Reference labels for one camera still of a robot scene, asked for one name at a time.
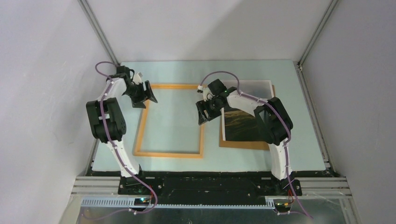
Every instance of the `empty wooden frame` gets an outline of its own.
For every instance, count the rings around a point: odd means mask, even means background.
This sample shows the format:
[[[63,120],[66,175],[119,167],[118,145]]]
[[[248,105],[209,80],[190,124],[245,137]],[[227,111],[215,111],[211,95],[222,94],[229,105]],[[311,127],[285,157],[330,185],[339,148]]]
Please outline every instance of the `empty wooden frame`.
[[[197,89],[197,84],[152,84],[152,89],[173,89],[173,90],[195,90]],[[199,132],[199,153],[163,153],[163,152],[144,152],[141,150],[143,143],[143,136],[146,127],[147,117],[150,111],[150,101],[145,102],[146,109],[143,110],[141,115],[141,120],[139,124],[139,130],[137,134],[137,140],[134,148],[135,156],[150,156],[150,157],[173,157],[173,158],[202,158],[204,152],[204,135],[205,135],[205,125],[201,125],[197,128],[200,129]]]

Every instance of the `light blue table surface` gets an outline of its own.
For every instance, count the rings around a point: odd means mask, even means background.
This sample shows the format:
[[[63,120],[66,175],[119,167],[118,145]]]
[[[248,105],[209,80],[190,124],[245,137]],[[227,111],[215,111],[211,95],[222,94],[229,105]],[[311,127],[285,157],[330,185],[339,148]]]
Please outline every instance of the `light blue table surface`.
[[[239,79],[271,80],[275,86],[276,96],[281,99],[294,125],[291,130],[292,141],[289,147],[292,169],[325,169],[303,92],[291,60],[126,62],[122,65],[141,72],[143,79],[149,80],[152,84],[198,84],[205,75],[217,70],[232,72]],[[216,78],[233,79],[227,74],[213,75],[205,81],[205,84]],[[119,104],[127,123],[127,133],[124,135],[125,148],[132,152],[142,110],[132,108],[130,98],[126,96],[121,97]],[[242,172],[271,170],[269,151],[219,147],[219,126],[220,118],[206,123],[203,159],[139,156],[136,156],[135,159],[140,163],[142,169],[147,171]],[[150,136],[152,141],[155,141],[156,138],[160,139],[161,135],[156,133]],[[92,169],[94,171],[119,170],[110,150],[102,143],[99,143]]]

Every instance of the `landscape photo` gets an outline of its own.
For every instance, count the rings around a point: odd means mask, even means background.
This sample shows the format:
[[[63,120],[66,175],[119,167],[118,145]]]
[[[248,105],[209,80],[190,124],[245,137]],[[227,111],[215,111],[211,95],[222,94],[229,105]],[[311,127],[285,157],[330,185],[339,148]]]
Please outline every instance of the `landscape photo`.
[[[227,141],[262,141],[255,117],[244,111],[225,107],[224,123]]]
[[[230,88],[236,86],[234,80],[224,80],[223,84]],[[264,99],[274,96],[270,80],[241,80],[241,91]],[[225,141],[263,141],[254,116],[239,109],[226,106],[222,113],[223,140]]]

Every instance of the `white wall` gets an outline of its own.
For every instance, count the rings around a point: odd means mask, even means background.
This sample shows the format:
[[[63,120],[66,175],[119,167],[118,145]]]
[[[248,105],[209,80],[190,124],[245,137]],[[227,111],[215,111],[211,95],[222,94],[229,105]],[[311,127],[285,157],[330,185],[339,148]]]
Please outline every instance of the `white wall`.
[[[363,223],[395,223],[396,2],[340,1],[303,65]]]
[[[93,143],[108,60],[78,1],[0,4],[0,223],[58,223]],[[103,68],[104,72],[113,69]]]
[[[90,0],[120,61],[298,60],[330,0]]]

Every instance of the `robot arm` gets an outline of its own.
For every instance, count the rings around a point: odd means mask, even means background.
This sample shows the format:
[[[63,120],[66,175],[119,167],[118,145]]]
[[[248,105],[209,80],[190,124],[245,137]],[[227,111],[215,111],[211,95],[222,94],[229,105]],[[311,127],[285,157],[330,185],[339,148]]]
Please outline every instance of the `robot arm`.
[[[117,67],[117,74],[110,76],[113,79],[113,83],[111,84],[111,81],[107,80],[105,90],[100,97],[86,104],[93,136],[96,139],[100,139],[110,149],[120,167],[121,176],[124,177],[131,177],[126,168],[135,175],[139,173],[140,166],[133,158],[132,153],[125,150],[123,135],[126,133],[127,127],[117,99],[122,95],[128,95],[131,98],[132,107],[135,108],[146,108],[143,102],[147,99],[157,103],[157,99],[151,90],[150,82],[144,82],[146,86],[146,90],[144,90],[141,73],[134,74],[131,77],[131,71],[134,72],[125,66]],[[103,95],[105,96],[103,99],[105,118],[101,115],[99,105]],[[103,119],[106,119],[107,128],[115,147],[107,139]]]
[[[263,103],[258,102],[258,100],[241,96],[235,87],[227,89],[218,79],[210,83],[208,88],[200,91],[204,95],[204,100],[196,103],[199,115],[198,123],[201,125],[220,116],[221,108],[226,105],[256,117],[262,138],[269,144],[272,175],[278,180],[287,178],[286,164],[289,163],[286,163],[285,150],[283,148],[287,133],[273,112]],[[268,103],[277,110],[286,125],[292,129],[293,124],[281,101],[278,98],[272,98],[268,100]]]

